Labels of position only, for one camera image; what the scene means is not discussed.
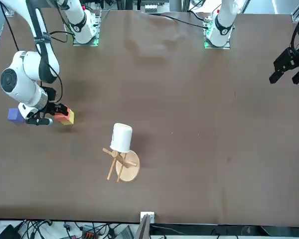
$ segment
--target black cable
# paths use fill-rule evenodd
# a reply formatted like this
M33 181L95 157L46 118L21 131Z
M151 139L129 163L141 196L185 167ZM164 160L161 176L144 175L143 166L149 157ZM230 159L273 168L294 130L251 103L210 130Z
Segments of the black cable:
M66 39L65 39L65 41L63 41L63 40L60 40L60 39L58 39L58 38L55 38L55 37L51 37L52 39L54 39L54 40L56 40L56 41L59 41L59 42L62 42L62 43L66 43L67 41L68 41L68 35L66 35Z
M107 225L107 224L103 224L103 225L99 225L99 226L97 226L97 227L88 229L88 230L86 231L86 233L90 232L90 231L93 230L93 229L100 228L100 227L101 227L101 228L100 228L100 230L101 230L101 229L103 229L106 225Z
M5 21L6 21L6 22L7 22L7 24L8 24L8 27L9 27L9 29L10 29L10 33L11 33L11 35L12 35L12 38L13 38L13 41L14 41L15 47L16 47L17 51L19 51L18 44L16 43L16 40L15 40L14 34L13 34L13 32L12 32L12 29L11 29L11 26L10 26L10 23L9 23L9 21L8 21L8 19L7 19L6 15L5 15L5 13L4 13L4 10L3 10L3 7L2 7L2 6L4 6L4 4L3 4L2 2L0 2L0 7L1 7L2 14L3 14L4 18L5 18Z
M218 5L218 6L217 6L217 8L219 8L220 6L221 6L221 4L220 4L220 5ZM215 11L217 8L215 8L215 9L214 9L212 12L214 12L214 11Z
M89 7L89 6L87 6L87 5L83 5L87 10L89 10L89 11L93 11L93 9L91 8L91 7Z
M92 222L92 226L93 226L93 231L94 231L94 237L93 238L96 238L96 232L95 232L94 222Z
M101 236L104 236L105 232L106 232L106 227L108 226L108 224L103 225L103 227L101 227L100 229L98 229L98 231L96 232L96 234L98 234L103 228L105 228L104 233Z
M117 228L118 226L120 226L121 225L121 223L119 223L119 224L117 224L115 227L113 227L113 228L111 228L110 227L110 225L109 225L109 231L108 231L108 233L107 233L107 235L105 236L105 237L107 237L108 239L112 239L113 237L112 237L112 235L111 235L111 233L110 233L110 231L113 231L113 233L115 233L115 228Z
M79 227L79 225L78 225L76 222L74 222L74 224L76 225L76 227L77 227L78 229L80 229L80 231L83 231L83 227Z
M294 29L294 32L293 32L293 36L291 37L291 50L294 52L295 55L299 55L299 51L297 49L295 49L295 38L296 38L296 35L297 35L297 26L295 27Z
M37 46L35 46L35 48L36 48L36 51L38 52L38 54L41 56L41 53L39 52ZM59 97L59 99L57 101L50 101L51 103L58 103L62 99L62 96L63 96L63 84L62 84L61 77L59 76L58 73L56 73L56 71L53 69L52 66L50 66L50 64L48 62L44 61L44 63L48 65L48 67L53 71L53 73L57 76L57 78L60 81L60 85L61 85L61 96Z
M65 229L65 230L66 230L66 233L68 233L69 238L72 239L72 236L70 236L69 231L67 229Z
M62 14L61 14L61 11L60 11L59 4L57 3L56 0L54 0L54 2L55 2L55 5L56 5L56 8L57 8L57 10L58 10L58 12L59 12L59 14L60 14L60 17L61 17L61 19L62 19L63 24L66 25L67 28L74 34L74 32L72 31L72 29L69 27L69 25L68 25L68 24L65 22L65 20L64 20Z
M180 22L183 22L183 23L191 25L191 26L197 26L197 27L204 28L204 29L208 30L207 26L200 26L200 25L192 24L192 23L189 23L189 22L186 22L186 21L182 21L182 20L180 20L178 18L175 18L175 17L172 17L172 16L167 16L167 15L161 15L161 16L164 16L164 17L176 20L176 21L180 21Z
M68 31L52 31L52 32L49 32L50 35L53 35L53 34L56 34L56 33L67 33L67 34L70 34L72 36L75 36L74 33L68 32Z
M14 229L18 232L23 227L24 224L25 224L25 220L20 222L17 226L15 226Z
M53 36L51 37L52 39L57 40L57 41L62 42L62 43L65 43L65 42L68 41L68 34L74 36L74 34L73 34L72 32L67 32L67 31L52 31L52 32L49 32L50 35L53 35L53 34L56 34L56 33L65 33L65 35L66 35L66 39L65 39L65 41L60 40L60 39L58 39L58 38L55 38L55 37L53 37Z
M215 230L215 229L213 229L213 230L211 231L210 235L213 235L213 232L215 232L215 236L217 236L217 239L219 239L220 234L219 234L219 233L216 233L216 230Z
M28 239L30 239L30 237L29 237L29 229L30 229L29 225L30 225L30 221L28 222L28 225L26 226L26 231L25 231Z
M202 1L204 1L204 0L200 0L198 3L196 3L190 10L188 10L188 11L192 11L195 7L197 7Z
M166 235L163 233L163 231L162 230L160 230L159 228L152 228L152 227L150 227L149 228L149 234L150 234L150 230L157 230L158 232L160 232L160 233L162 233L162 235L163 235L163 237L162 238L164 238L164 239L167 239L167 237L166 237Z
M33 222L31 222L31 224L34 226L34 229L33 229L33 233L34 233L34 237L35 237L35 234L38 232L40 237L42 239L45 239L44 236L41 234L41 231L40 231L40 226L42 226L45 222L42 222L40 224L40 222L36 222L36 224L34 224Z
M177 231L177 230L175 230L173 228L160 227L160 226L156 226L156 225L151 225L151 227L153 227L153 228L160 228L160 229L166 229L166 230L171 230L171 231L176 232L178 234L186 235L185 233L179 232L179 231Z
M199 17L199 16L198 16L195 12L193 12L192 10L190 10L190 11L188 11L188 12L194 14L194 16L195 16L198 20L201 20L201 21L203 21L203 22L205 21L205 19Z

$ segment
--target round wooden base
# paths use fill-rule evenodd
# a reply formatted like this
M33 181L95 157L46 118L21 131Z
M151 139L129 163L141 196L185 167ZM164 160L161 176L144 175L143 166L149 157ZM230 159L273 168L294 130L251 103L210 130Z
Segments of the round wooden base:
M137 164L137 167L124 167L121 173L120 179L124 182L130 182L136 178L140 171L140 159L134 151L130 150L126 155L125 161L130 161ZM115 169L117 174L120 172L121 165L122 164L119 161L116 161Z

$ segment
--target colorful block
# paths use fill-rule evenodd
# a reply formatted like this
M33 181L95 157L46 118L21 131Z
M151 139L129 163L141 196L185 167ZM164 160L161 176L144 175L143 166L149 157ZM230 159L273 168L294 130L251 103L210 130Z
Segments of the colorful block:
M11 121L13 123L24 123L24 118L22 117L18 108L9 109L8 121Z
M56 113L54 115L54 119L56 121L59 121L63 125L74 124L74 113L73 113L73 111L71 111L70 108L68 108L68 115L67 116L65 116L64 114L61 114L61 113Z

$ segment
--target purple block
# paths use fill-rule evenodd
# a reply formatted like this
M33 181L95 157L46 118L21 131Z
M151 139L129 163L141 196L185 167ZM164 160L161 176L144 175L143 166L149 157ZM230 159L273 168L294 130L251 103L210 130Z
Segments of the purple block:
M13 123L24 123L24 118L22 117L18 108L9 109L8 120Z

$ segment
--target brown table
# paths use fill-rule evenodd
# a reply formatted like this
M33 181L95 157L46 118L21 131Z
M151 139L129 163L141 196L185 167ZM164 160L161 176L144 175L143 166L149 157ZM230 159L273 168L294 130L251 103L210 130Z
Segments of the brown table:
M44 17L62 29L56 10ZM10 21L33 49L25 21ZM53 42L75 125L15 126L6 116L17 102L0 89L0 218L138 222L155 211L159 223L299 226L299 85L291 72L268 79L291 18L244 14L235 25L231 50L204 50L200 28L112 11L99 47ZM0 74L14 53L5 27ZM106 180L116 122L134 131L131 183Z

